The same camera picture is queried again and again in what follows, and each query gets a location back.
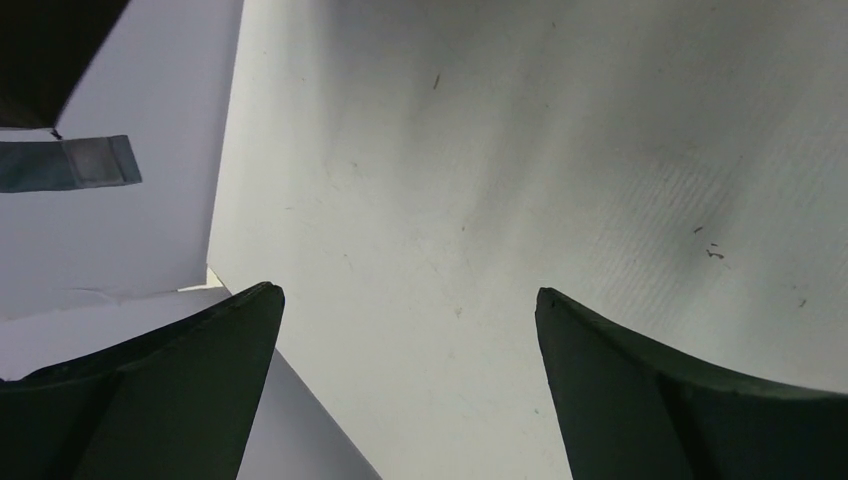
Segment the textured white surface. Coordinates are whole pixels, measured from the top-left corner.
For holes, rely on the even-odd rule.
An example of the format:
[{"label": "textured white surface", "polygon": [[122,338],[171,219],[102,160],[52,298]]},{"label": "textured white surface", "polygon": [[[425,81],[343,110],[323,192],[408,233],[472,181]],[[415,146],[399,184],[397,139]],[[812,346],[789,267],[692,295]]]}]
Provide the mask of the textured white surface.
[{"label": "textured white surface", "polygon": [[848,391],[846,25],[842,0],[248,2],[210,264],[285,288],[281,351],[388,479],[567,477],[540,286]]},{"label": "textured white surface", "polygon": [[58,130],[129,135],[143,182],[1,195],[0,320],[203,283],[240,14],[240,0],[129,2]]}]

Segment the duct tape strip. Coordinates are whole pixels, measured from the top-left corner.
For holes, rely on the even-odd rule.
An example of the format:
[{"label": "duct tape strip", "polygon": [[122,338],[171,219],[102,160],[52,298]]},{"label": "duct tape strip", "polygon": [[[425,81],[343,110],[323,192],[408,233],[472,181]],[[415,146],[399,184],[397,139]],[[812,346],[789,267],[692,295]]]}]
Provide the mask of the duct tape strip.
[{"label": "duct tape strip", "polygon": [[141,182],[126,135],[0,142],[0,193],[117,187]]}]

